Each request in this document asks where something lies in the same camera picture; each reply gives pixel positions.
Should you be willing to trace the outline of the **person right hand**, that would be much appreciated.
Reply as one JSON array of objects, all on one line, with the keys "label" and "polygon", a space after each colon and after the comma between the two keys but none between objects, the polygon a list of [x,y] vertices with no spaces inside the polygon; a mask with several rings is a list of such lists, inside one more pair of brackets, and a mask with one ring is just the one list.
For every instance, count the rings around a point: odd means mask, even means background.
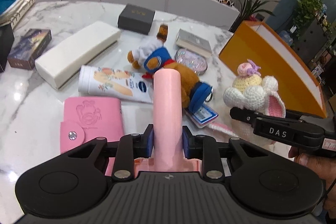
[{"label": "person right hand", "polygon": [[335,223],[335,159],[299,153],[295,147],[291,147],[288,157],[294,158],[294,162],[311,169],[325,180],[327,189],[330,189],[323,203],[323,209],[327,212],[325,219],[326,223]]}]

